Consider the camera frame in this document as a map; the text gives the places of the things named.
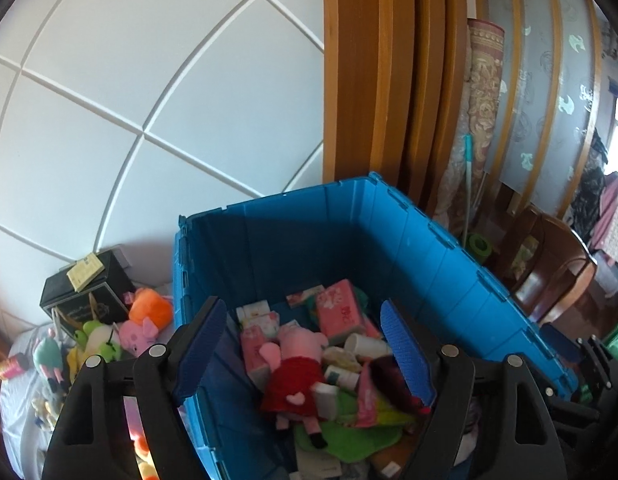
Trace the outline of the pink tissue pack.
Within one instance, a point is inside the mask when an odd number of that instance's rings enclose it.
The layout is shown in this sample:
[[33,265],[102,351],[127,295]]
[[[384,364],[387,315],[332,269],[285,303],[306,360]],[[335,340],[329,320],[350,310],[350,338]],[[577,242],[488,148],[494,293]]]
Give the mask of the pink tissue pack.
[[351,334],[365,334],[364,317],[355,289],[348,280],[341,280],[315,300],[320,332],[330,344],[343,344]]

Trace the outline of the blue plastic storage crate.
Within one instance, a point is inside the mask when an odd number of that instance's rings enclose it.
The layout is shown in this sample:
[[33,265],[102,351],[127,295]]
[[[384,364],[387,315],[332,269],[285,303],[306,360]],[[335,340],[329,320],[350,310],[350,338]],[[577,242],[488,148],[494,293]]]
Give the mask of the blue plastic storage crate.
[[283,321],[307,324],[287,297],[348,280],[378,318],[390,301],[439,344],[460,352],[480,404],[477,448],[453,461],[454,437],[429,427],[419,479],[563,479],[561,445],[535,384],[562,398],[575,375],[542,341],[509,293],[460,244],[376,174],[303,188],[179,221],[172,264],[175,323],[192,321],[207,298],[227,306],[225,330],[185,408],[191,438],[213,479],[286,479],[293,442],[260,411],[246,375],[235,310],[265,300]]

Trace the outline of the black gift box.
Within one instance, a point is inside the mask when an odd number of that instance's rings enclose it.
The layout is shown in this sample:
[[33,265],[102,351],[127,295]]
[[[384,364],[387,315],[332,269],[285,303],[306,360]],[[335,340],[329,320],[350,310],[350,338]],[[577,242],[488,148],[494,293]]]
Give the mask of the black gift box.
[[113,250],[97,254],[104,269],[85,288],[76,292],[62,270],[47,278],[40,299],[41,309],[48,315],[57,311],[62,324],[72,331],[72,322],[82,324],[100,321],[104,324],[121,323],[128,318],[126,296],[135,292],[123,266]]

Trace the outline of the wooden door frame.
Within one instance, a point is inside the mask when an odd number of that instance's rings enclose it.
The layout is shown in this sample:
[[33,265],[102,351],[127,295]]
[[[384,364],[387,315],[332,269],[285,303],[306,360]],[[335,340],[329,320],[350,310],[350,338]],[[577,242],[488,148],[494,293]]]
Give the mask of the wooden door frame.
[[324,0],[324,181],[375,171],[432,214],[468,44],[466,0]]

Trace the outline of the teal pig plush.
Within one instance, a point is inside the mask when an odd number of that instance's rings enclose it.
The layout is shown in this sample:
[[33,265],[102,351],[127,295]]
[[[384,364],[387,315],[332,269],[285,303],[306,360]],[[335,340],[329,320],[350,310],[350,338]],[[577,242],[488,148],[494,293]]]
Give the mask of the teal pig plush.
[[33,349],[32,359],[36,371],[42,376],[52,394],[62,391],[64,361],[62,349],[56,340],[55,330],[49,328]]

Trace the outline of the white paper cup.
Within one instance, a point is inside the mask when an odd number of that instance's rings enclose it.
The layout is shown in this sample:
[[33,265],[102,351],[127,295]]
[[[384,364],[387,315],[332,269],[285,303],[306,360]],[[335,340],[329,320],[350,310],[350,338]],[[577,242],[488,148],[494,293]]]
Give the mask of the white paper cup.
[[362,362],[373,361],[393,354],[393,350],[386,341],[360,334],[350,334],[345,341],[344,349]]

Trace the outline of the green frog plush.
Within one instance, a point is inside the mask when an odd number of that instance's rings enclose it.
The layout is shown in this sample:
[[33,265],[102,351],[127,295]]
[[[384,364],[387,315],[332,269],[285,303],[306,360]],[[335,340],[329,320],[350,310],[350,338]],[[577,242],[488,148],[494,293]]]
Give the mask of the green frog plush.
[[114,325],[103,324],[100,321],[88,321],[81,330],[74,332],[77,344],[77,363],[82,366],[90,356],[101,356],[106,363],[119,361],[122,357],[122,347],[118,330]]

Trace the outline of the yellow paper pad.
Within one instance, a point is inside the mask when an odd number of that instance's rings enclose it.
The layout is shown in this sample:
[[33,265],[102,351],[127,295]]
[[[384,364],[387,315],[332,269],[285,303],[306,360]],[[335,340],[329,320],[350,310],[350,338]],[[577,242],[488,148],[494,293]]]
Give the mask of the yellow paper pad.
[[68,271],[67,278],[75,292],[82,292],[96,276],[105,270],[102,260],[94,252],[78,260]]

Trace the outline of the rolled patterned carpet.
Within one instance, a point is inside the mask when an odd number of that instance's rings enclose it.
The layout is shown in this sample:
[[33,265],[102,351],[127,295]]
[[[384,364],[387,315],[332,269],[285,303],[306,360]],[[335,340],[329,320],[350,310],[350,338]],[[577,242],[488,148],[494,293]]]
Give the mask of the rolled patterned carpet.
[[434,220],[457,236],[463,231],[466,198],[464,136],[473,136],[472,221],[495,133],[504,52],[504,30],[492,22],[470,18],[468,37],[460,112],[434,210]]

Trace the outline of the wooden chair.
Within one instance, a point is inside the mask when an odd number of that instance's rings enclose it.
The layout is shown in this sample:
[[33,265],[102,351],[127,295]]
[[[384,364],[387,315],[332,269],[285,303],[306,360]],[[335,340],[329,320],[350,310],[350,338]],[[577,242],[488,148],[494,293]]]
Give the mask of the wooden chair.
[[587,291],[597,261],[562,220],[527,206],[500,244],[495,276],[530,321],[556,321]]

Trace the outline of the pink snack can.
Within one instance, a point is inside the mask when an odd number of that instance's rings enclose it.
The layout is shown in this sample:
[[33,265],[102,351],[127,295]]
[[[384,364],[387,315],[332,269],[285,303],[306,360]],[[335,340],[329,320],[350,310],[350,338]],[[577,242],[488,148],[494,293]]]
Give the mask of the pink snack can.
[[0,361],[0,381],[6,382],[23,375],[30,368],[30,361],[21,352]]

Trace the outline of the red dress pig plush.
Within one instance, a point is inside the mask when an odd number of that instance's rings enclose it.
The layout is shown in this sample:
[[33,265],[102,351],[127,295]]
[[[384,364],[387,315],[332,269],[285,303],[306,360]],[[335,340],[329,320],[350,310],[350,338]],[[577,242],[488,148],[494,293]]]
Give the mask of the red dress pig plush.
[[277,430],[301,422],[317,450],[324,450],[327,442],[313,388],[323,383],[322,355],[328,345],[323,333],[287,324],[277,332],[276,341],[266,342],[258,350],[270,369],[260,408],[275,415]]

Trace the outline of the green cloth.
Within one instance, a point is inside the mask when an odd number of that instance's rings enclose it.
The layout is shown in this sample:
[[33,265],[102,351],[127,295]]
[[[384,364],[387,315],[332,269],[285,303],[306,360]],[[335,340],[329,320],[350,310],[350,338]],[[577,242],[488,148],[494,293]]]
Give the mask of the green cloth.
[[335,419],[321,420],[320,428],[327,443],[323,452],[342,463],[366,460],[398,443],[405,428],[415,427],[413,415],[399,412],[375,392],[359,402],[355,393],[339,389],[335,400]]

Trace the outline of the orange dress pig plush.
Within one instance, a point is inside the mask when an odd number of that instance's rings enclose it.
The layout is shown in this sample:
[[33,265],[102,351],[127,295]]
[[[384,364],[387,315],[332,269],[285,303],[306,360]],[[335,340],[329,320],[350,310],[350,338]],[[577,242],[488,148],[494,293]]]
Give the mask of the orange dress pig plush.
[[156,344],[159,333],[173,320],[169,297],[154,289],[139,288],[124,294],[129,308],[128,319],[118,325],[118,336],[123,350],[137,358]]

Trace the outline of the striped bed sheet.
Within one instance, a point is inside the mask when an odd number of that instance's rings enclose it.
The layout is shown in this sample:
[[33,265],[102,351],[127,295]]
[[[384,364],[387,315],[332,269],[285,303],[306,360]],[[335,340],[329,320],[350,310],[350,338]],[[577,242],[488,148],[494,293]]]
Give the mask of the striped bed sheet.
[[[32,352],[36,343],[53,328],[62,349],[64,383],[62,391],[52,394],[33,364]],[[21,479],[40,479],[47,448],[50,444],[59,412],[62,411],[70,388],[63,336],[52,324],[43,325],[19,335],[10,354],[21,352],[30,361],[30,368],[21,376],[1,382],[0,415],[3,441],[10,466]]]

